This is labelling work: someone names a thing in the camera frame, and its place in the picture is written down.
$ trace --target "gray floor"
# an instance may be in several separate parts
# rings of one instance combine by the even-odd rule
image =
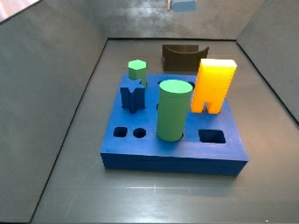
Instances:
[[[249,162],[236,178],[105,170],[99,147],[127,62],[159,74],[161,44],[185,43],[237,63],[228,103]],[[297,126],[233,41],[109,40],[32,222],[297,222],[297,151]]]

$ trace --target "yellow block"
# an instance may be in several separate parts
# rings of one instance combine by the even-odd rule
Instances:
[[[204,103],[208,113],[220,112],[229,83],[237,68],[233,59],[201,59],[197,79],[191,99],[191,112],[200,113]]]

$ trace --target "round hole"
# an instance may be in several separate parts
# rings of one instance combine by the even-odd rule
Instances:
[[[141,137],[144,137],[144,136],[145,136],[145,130],[144,130],[143,128],[137,128],[137,129],[135,129],[135,131],[133,131],[133,136],[135,136],[136,138],[141,138]]]

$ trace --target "square hole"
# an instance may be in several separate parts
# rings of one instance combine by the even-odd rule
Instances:
[[[113,137],[125,137],[127,136],[127,127],[115,127]]]
[[[208,144],[224,144],[227,142],[223,131],[219,129],[199,129],[200,141]]]

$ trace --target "green hexagonal prism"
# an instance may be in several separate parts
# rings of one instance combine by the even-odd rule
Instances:
[[[128,62],[128,79],[135,81],[141,79],[141,85],[145,87],[145,62],[140,59]]]

